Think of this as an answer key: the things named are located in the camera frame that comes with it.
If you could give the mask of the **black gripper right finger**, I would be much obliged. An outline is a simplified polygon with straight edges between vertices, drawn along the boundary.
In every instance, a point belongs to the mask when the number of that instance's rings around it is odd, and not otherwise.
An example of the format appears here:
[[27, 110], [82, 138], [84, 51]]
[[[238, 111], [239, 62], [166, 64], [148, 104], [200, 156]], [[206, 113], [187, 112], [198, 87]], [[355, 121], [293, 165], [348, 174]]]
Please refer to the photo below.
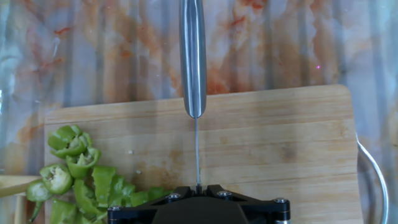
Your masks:
[[283, 197], [259, 200], [220, 185], [198, 187], [205, 223], [290, 223], [290, 201]]

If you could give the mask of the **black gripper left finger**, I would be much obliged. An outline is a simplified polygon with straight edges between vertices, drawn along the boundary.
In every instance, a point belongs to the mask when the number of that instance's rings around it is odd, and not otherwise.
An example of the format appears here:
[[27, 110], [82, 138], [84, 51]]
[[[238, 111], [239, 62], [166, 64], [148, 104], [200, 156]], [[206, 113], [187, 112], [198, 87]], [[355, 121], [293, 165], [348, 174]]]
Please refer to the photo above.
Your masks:
[[183, 209], [188, 199], [197, 196], [198, 187], [177, 187], [163, 196], [136, 207], [113, 206], [108, 208], [108, 224], [123, 223], [188, 223], [190, 215]]

